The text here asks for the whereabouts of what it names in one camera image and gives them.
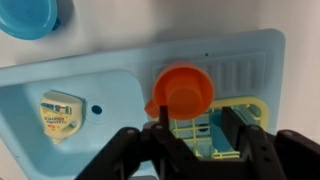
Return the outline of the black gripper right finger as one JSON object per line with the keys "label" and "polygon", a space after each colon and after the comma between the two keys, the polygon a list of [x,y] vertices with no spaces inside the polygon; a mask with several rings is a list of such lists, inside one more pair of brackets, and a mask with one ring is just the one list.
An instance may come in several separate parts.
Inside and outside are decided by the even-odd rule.
{"label": "black gripper right finger", "polygon": [[248,162],[255,180],[320,180],[320,145],[289,129],[275,135],[245,124],[230,107],[221,111],[221,129]]}

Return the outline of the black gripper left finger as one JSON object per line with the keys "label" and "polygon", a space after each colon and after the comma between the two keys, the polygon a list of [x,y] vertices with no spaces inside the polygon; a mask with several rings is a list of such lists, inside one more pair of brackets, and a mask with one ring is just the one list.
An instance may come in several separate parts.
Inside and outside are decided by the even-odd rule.
{"label": "black gripper left finger", "polygon": [[195,180],[198,159],[168,129],[168,110],[141,131],[120,129],[75,180],[130,180],[142,162],[151,161],[159,180]]}

